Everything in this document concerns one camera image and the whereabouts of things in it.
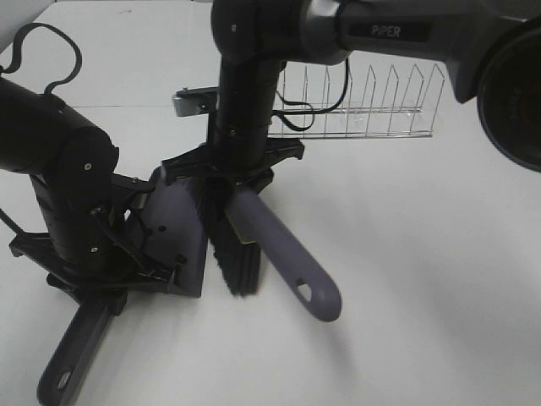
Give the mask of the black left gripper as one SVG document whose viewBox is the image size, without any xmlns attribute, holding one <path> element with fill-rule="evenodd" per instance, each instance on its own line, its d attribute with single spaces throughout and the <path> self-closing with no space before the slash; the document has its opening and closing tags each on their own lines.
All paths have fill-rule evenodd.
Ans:
<svg viewBox="0 0 541 406">
<path fill-rule="evenodd" d="M 72 296 L 82 296 L 86 292 L 111 291 L 108 297 L 108 315 L 122 314 L 128 302 L 128 291 L 153 292 L 185 295 L 176 277 L 176 270 L 167 268 L 143 257 L 143 267 L 122 254 L 113 251 L 109 260 L 89 262 L 81 267 L 63 260 L 53 247 L 48 233 L 27 233 L 17 235 L 9 243 L 15 257 L 25 256 L 47 272 L 48 285 L 58 288 Z"/>
</svg>

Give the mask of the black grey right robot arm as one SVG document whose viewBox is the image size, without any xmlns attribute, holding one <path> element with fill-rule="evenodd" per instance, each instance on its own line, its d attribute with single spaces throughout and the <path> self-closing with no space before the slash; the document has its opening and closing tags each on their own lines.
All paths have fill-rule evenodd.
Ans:
<svg viewBox="0 0 541 406">
<path fill-rule="evenodd" d="M 485 134 L 513 162 L 540 168 L 540 4 L 537 1 L 215 1 L 210 26 L 219 85 L 203 89 L 206 143 L 162 164 L 164 178 L 245 180 L 298 141 L 268 135 L 280 72 L 335 65 L 354 51 L 445 64 L 458 102 L 475 100 Z"/>
</svg>

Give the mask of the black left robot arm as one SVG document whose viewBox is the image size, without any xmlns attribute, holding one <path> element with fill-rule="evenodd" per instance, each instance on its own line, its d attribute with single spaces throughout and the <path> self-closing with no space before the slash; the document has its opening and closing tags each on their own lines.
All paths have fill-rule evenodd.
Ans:
<svg viewBox="0 0 541 406">
<path fill-rule="evenodd" d="M 150 224 L 166 193 L 157 176 L 119 175 L 109 135 L 52 94 L 1 82 L 1 167 L 30 178 L 46 231 L 17 231 L 12 251 L 47 271 L 47 281 L 78 302 L 128 291 L 189 295 L 182 267 L 151 241 L 167 223 Z"/>
</svg>

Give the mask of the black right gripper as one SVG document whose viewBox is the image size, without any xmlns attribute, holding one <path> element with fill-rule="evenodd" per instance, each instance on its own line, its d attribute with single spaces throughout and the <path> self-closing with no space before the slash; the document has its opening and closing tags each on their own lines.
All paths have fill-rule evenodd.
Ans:
<svg viewBox="0 0 541 406">
<path fill-rule="evenodd" d="M 211 184 L 240 181 L 242 184 L 267 173 L 276 164 L 288 159 L 303 158 L 300 139 L 267 139 L 261 155 L 251 151 L 247 156 L 214 151 L 204 143 L 191 151 L 161 162 L 161 179 L 167 185 L 187 181 L 194 189 Z"/>
</svg>

